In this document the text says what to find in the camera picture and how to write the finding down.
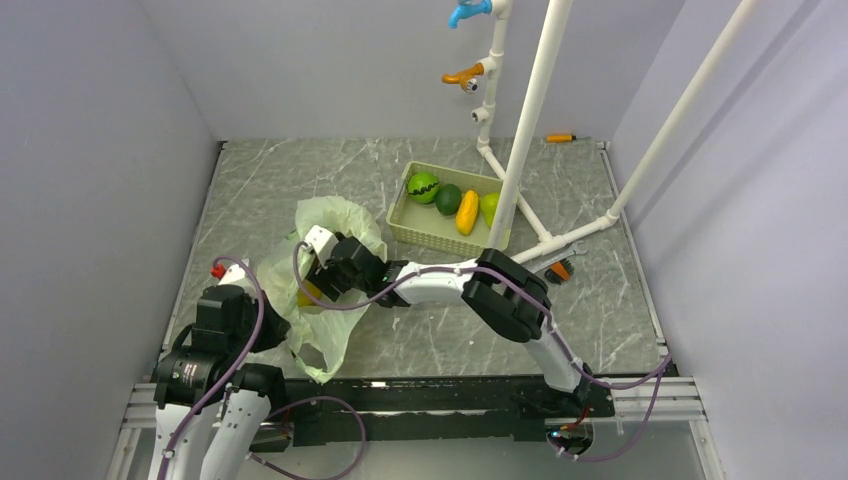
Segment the light green plastic bag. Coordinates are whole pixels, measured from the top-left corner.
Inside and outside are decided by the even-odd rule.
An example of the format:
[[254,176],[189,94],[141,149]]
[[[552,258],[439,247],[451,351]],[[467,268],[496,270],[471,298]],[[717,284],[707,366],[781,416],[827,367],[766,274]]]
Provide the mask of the light green plastic bag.
[[311,257],[301,251],[298,262],[294,263],[295,247],[315,225],[358,239],[382,260],[388,259],[388,246],[371,213],[343,197],[299,201],[294,222],[293,232],[260,262],[257,277],[273,308],[291,325],[287,343],[295,364],[309,378],[323,384],[343,365],[350,335],[367,309],[337,311],[315,305],[299,306],[294,268],[298,267],[305,275]]

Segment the green fake watermelon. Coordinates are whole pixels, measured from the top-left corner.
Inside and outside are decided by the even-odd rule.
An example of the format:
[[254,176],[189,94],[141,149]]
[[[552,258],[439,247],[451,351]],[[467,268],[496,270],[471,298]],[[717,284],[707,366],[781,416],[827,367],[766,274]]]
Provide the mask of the green fake watermelon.
[[435,200],[440,189],[440,181],[431,172],[414,173],[407,182],[407,194],[419,204],[430,204]]

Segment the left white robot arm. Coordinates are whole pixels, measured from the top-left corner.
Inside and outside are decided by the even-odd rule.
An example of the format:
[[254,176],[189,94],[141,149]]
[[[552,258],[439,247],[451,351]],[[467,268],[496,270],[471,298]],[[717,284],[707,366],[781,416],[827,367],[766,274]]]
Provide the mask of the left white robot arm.
[[207,288],[158,362],[152,479],[232,479],[265,420],[287,406],[284,374],[246,357],[286,338],[289,324],[262,294]]

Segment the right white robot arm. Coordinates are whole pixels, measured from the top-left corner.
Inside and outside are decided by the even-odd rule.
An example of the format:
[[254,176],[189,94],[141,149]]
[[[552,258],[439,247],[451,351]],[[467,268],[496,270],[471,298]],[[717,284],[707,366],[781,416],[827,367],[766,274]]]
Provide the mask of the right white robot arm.
[[503,252],[486,248],[476,259],[453,264],[384,261],[358,239],[319,227],[297,244],[293,259],[303,252],[314,257],[309,280],[322,294],[315,304],[343,311],[341,295],[355,290],[365,296],[359,308],[465,305],[498,336],[524,347],[557,411],[574,415],[588,404],[589,372],[554,320],[546,284]]

